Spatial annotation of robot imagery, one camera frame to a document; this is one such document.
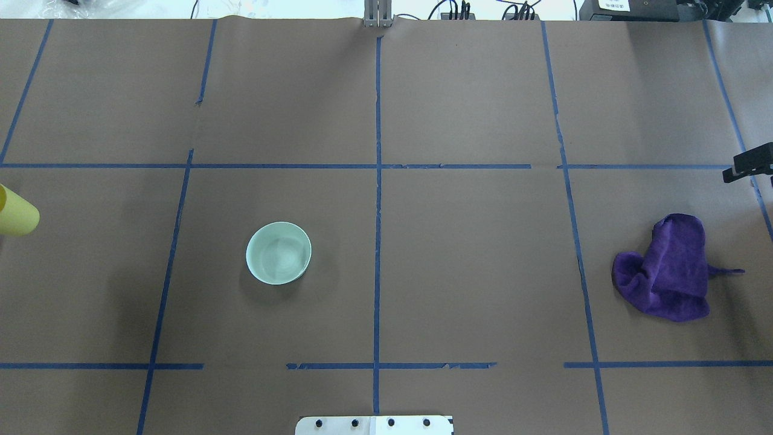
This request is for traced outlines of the mint green bowl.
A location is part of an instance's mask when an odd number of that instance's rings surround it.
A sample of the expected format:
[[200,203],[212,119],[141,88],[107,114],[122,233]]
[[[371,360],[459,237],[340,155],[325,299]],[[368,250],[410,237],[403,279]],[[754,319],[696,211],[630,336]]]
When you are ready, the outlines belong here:
[[309,235],[298,225],[275,221],[248,240],[245,262],[249,273],[267,285],[286,285],[301,278],[312,258]]

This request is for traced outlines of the purple cloth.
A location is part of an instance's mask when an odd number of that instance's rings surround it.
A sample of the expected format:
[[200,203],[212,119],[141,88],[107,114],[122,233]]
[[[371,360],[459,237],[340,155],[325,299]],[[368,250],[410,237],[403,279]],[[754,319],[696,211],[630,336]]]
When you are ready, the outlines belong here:
[[710,314],[710,279],[742,274],[709,264],[704,224],[689,214],[665,216],[654,224],[645,254],[622,251],[611,265],[613,286],[633,308],[677,323]]

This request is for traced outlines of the yellow plastic cup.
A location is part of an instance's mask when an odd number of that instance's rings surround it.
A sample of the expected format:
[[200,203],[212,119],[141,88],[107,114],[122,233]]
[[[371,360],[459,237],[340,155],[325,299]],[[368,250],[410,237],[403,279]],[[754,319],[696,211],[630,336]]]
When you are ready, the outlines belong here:
[[33,232],[40,221],[40,212],[30,202],[1,185],[1,234],[23,236]]

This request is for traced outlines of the white mounting plate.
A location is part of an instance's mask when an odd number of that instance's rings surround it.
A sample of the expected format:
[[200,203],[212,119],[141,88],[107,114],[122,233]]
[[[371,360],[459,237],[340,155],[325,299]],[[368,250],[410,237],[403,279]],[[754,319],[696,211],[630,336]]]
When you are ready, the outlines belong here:
[[452,416],[307,416],[295,434],[454,434]]

